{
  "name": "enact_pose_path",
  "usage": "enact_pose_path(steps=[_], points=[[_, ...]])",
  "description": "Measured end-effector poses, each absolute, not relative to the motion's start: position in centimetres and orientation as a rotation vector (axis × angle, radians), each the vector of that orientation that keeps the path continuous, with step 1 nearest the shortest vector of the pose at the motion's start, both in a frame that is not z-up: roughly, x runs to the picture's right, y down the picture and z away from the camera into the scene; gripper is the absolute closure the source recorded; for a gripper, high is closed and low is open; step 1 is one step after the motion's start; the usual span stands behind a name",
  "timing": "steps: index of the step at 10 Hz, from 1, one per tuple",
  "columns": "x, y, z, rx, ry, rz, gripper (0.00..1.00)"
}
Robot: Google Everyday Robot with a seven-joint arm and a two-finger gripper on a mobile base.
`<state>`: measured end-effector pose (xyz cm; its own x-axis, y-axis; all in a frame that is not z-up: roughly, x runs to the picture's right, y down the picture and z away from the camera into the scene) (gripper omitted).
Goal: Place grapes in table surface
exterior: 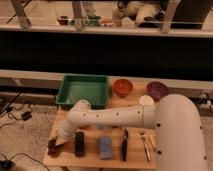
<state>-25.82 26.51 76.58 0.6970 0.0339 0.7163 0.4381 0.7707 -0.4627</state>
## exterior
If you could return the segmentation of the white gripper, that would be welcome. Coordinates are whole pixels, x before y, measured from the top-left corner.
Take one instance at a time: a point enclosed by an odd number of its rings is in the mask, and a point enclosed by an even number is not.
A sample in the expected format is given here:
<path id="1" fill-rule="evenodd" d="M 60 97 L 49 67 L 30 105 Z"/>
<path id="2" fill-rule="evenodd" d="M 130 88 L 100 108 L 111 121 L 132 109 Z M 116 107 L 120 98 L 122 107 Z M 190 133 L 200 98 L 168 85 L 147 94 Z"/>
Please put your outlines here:
<path id="1" fill-rule="evenodd" d="M 62 145 L 68 142 L 75 135 L 76 130 L 77 127 L 70 124 L 69 122 L 60 123 L 56 129 L 56 144 Z"/>

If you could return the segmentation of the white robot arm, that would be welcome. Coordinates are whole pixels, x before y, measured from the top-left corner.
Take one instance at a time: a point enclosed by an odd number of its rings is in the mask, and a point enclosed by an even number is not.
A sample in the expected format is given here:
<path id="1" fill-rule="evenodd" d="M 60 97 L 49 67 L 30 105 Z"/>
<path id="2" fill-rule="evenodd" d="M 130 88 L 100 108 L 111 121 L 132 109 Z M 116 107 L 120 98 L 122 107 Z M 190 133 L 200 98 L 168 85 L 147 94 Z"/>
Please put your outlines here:
<path id="1" fill-rule="evenodd" d="M 169 94 L 156 105 L 103 110 L 92 110 L 80 100 L 56 128 L 57 135 L 66 142 L 86 125 L 155 129 L 157 171 L 208 171 L 199 111 L 183 95 Z"/>

